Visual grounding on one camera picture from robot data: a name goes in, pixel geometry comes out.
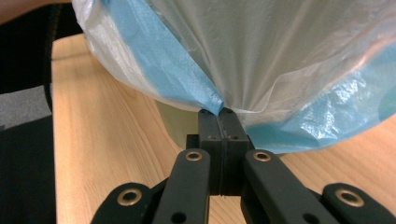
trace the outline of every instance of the wood grain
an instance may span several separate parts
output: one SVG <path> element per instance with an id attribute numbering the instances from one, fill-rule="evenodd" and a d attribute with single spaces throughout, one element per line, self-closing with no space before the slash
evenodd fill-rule
<path id="1" fill-rule="evenodd" d="M 59 223 L 90 223 L 118 185 L 153 187 L 169 176 L 181 149 L 155 103 L 115 80 L 91 56 L 83 35 L 55 42 L 52 70 Z M 281 159 L 315 191 L 345 182 L 396 214 L 395 126 L 392 117 L 333 147 Z M 238 198 L 213 197 L 210 207 L 210 223 L 244 223 Z"/>

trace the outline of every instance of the beige object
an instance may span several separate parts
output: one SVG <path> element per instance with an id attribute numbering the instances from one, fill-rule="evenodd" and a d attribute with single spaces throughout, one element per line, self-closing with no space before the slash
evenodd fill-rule
<path id="1" fill-rule="evenodd" d="M 83 35 L 55 42 L 53 115 L 58 223 L 90 223 L 120 184 L 153 187 L 181 150 L 156 104 L 119 83 L 89 53 Z M 310 189 L 344 182 L 396 214 L 396 117 L 327 149 L 281 159 Z M 213 197 L 209 223 L 244 223 L 239 199 Z"/>

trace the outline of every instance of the white plastic bag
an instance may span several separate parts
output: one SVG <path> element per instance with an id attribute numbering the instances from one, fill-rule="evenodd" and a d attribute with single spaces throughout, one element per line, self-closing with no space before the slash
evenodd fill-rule
<path id="1" fill-rule="evenodd" d="M 223 106 L 257 148 L 325 147 L 396 112 L 396 2 L 73 1 L 118 80 L 182 109 Z"/>

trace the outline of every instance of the black fabric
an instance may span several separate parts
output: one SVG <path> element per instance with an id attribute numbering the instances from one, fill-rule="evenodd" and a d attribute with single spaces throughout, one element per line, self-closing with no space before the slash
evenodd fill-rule
<path id="1" fill-rule="evenodd" d="M 42 7 L 0 26 L 0 94 L 43 84 L 51 7 Z M 71 4 L 64 4 L 56 38 L 81 32 Z"/>
<path id="2" fill-rule="evenodd" d="M 52 116 L 0 132 L 0 223 L 55 223 Z"/>

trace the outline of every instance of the metal ring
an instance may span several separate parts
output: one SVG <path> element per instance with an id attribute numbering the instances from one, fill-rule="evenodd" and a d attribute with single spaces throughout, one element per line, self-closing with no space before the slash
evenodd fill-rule
<path id="1" fill-rule="evenodd" d="M 202 158 L 202 154 L 197 151 L 191 151 L 186 154 L 186 159 L 188 161 L 200 161 Z"/>
<path id="2" fill-rule="evenodd" d="M 353 198 L 353 200 L 348 199 L 345 197 L 345 194 L 348 194 L 349 196 L 351 196 Z M 338 189 L 335 192 L 335 196 L 337 196 L 337 198 L 343 202 L 346 203 L 352 207 L 362 207 L 364 206 L 364 200 L 361 196 L 359 196 L 357 193 L 349 190 L 349 189 Z"/>
<path id="3" fill-rule="evenodd" d="M 132 199 L 125 199 L 125 195 L 128 193 L 133 193 L 134 197 Z M 117 198 L 117 202 L 122 206 L 131 206 L 140 201 L 142 198 L 142 191 L 140 189 L 125 189 L 123 192 L 120 193 L 119 197 Z"/>
<path id="4" fill-rule="evenodd" d="M 270 161 L 271 156 L 265 152 L 260 151 L 260 152 L 254 153 L 254 159 L 256 159 L 258 161 Z"/>

